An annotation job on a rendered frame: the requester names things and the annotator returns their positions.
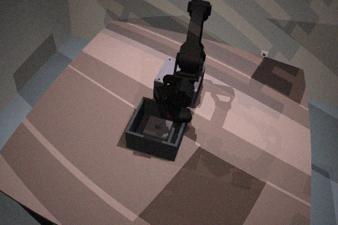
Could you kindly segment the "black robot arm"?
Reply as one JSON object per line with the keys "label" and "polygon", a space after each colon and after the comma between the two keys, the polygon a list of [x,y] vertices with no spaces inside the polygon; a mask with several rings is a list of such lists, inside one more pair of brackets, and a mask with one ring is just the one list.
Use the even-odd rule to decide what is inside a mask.
{"label": "black robot arm", "polygon": [[[202,76],[206,54],[201,43],[204,21],[211,15],[212,6],[209,1],[192,0],[188,2],[187,12],[191,17],[186,42],[177,53],[173,83],[153,88],[154,98],[161,106],[171,104],[180,108],[189,107],[192,103],[194,83]],[[176,71],[179,66],[180,71]],[[198,75],[198,76],[197,76]]]}

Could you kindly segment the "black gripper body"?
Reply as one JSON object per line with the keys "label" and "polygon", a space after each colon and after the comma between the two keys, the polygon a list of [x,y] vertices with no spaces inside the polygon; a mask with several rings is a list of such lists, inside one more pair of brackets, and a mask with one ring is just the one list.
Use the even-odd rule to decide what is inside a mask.
{"label": "black gripper body", "polygon": [[[163,84],[167,85],[170,82],[173,83],[172,88],[175,88],[176,78],[171,74],[167,74],[163,77]],[[191,110],[189,108],[180,108],[173,104],[173,110],[171,111],[172,121],[174,123],[190,123],[192,118]]]}

